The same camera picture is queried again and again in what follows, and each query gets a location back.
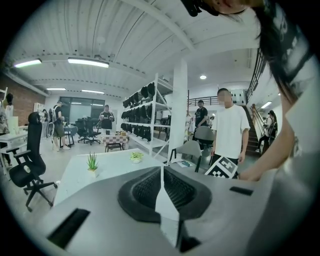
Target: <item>white column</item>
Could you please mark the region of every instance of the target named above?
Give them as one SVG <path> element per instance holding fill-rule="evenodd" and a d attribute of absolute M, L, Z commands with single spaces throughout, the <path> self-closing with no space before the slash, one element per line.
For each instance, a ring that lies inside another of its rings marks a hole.
<path fill-rule="evenodd" d="M 174 66 L 172 116 L 170 126 L 170 141 L 168 162 L 171 150 L 184 144 L 188 97 L 188 67 L 184 59 Z"/>

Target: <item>railing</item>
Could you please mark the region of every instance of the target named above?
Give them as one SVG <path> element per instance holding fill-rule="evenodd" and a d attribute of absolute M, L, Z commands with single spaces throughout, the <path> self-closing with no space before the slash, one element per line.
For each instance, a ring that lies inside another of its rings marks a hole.
<path fill-rule="evenodd" d="M 267 63 L 266 59 L 262 55 L 262 52 L 259 48 L 256 53 L 255 66 L 254 66 L 251 82 L 249 85 L 249 89 L 246 92 L 248 101 L 250 100 L 251 96 L 253 95 L 255 89 L 257 88 L 259 78 L 260 78 L 262 72 L 265 70 L 266 63 Z"/>
<path fill-rule="evenodd" d="M 253 104 L 251 107 L 251 112 L 252 112 L 252 122 L 253 125 L 255 125 L 255 123 L 258 124 L 259 130 L 261 132 L 261 136 L 263 136 L 264 132 L 264 120 L 261 117 L 260 113 L 257 111 L 256 106 Z"/>
<path fill-rule="evenodd" d="M 197 106 L 198 101 L 203 101 L 203 105 L 218 105 L 219 104 L 217 96 L 191 98 L 191 99 L 187 100 L 187 104 L 189 106 Z"/>

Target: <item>small succulent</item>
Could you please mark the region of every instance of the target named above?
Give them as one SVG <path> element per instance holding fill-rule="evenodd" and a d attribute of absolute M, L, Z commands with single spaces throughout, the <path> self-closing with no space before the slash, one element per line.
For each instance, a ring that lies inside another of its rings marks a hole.
<path fill-rule="evenodd" d="M 132 152 L 130 159 L 131 159 L 131 160 L 134 160 L 134 159 L 139 159 L 139 160 L 141 160 L 143 156 L 144 156 L 144 154 L 142 154 L 142 153 L 140 153 L 140 152 Z"/>
<path fill-rule="evenodd" d="M 88 156 L 88 162 L 87 162 L 88 166 L 89 166 L 89 171 L 95 171 L 98 168 L 98 163 L 97 163 L 97 155 L 95 153 L 89 154 Z"/>

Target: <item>ceiling light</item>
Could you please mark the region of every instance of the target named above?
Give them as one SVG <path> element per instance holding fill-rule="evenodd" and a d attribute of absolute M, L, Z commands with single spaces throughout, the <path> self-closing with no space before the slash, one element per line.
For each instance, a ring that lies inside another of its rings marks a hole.
<path fill-rule="evenodd" d="M 66 88 L 47 88 L 48 91 L 65 91 Z"/>
<path fill-rule="evenodd" d="M 36 65 L 36 64 L 41 64 L 41 60 L 40 59 L 34 59 L 34 60 L 30 60 L 30 61 L 25 61 L 19 64 L 14 65 L 16 68 L 22 68 L 22 67 L 26 67 L 26 66 L 31 66 L 31 65 Z"/>
<path fill-rule="evenodd" d="M 266 104 L 264 104 L 261 108 L 262 109 L 265 109 L 266 107 L 268 107 L 272 102 L 271 101 L 268 101 Z"/>
<path fill-rule="evenodd" d="M 83 58 L 68 58 L 68 62 L 72 64 L 84 64 L 84 65 L 91 65 L 103 68 L 109 68 L 109 64 L 102 61 L 93 61 Z"/>
<path fill-rule="evenodd" d="M 81 90 L 84 93 L 93 93 L 93 94 L 105 94 L 102 91 L 96 91 L 96 90 Z"/>

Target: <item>plant pot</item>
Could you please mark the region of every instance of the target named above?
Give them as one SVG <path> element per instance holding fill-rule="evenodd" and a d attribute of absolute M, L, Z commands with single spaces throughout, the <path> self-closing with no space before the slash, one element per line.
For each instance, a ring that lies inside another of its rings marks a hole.
<path fill-rule="evenodd" d="M 142 161 L 142 159 L 140 159 L 140 158 L 135 158 L 135 159 L 131 159 L 131 161 L 132 161 L 134 164 L 139 164 L 139 163 Z"/>
<path fill-rule="evenodd" d="M 97 176 L 98 176 L 98 172 L 97 172 L 97 170 L 88 170 L 90 173 L 91 173 L 91 175 L 92 175 L 92 177 L 93 178 L 96 178 Z"/>

